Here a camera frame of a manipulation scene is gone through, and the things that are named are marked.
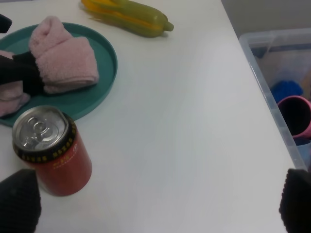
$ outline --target white wall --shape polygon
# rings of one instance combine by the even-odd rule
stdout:
[[[222,0],[232,26],[243,33],[311,28],[311,0]]]

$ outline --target can lid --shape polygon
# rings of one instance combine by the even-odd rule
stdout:
[[[68,130],[61,111],[51,106],[38,106],[24,112],[14,123],[14,144],[25,151],[48,149],[59,142]]]

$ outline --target folded towel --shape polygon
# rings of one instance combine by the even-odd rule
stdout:
[[[11,52],[0,50],[0,56],[5,58],[12,59],[13,55],[14,54]],[[0,85],[0,117],[16,112],[21,106],[27,103],[29,99],[30,96],[23,92],[22,81]]]
[[[95,54],[88,40],[74,38],[57,17],[47,17],[38,25],[29,48],[49,94],[79,89],[99,80]]]

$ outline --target blue object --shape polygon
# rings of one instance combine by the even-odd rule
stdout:
[[[294,141],[308,169],[311,165],[311,141],[305,138],[295,138]]]
[[[288,96],[301,96],[303,94],[300,85],[294,81],[280,81],[270,90],[277,103]]]

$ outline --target pink cup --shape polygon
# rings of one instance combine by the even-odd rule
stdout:
[[[293,138],[311,137],[311,103],[301,96],[289,96],[278,104]]]

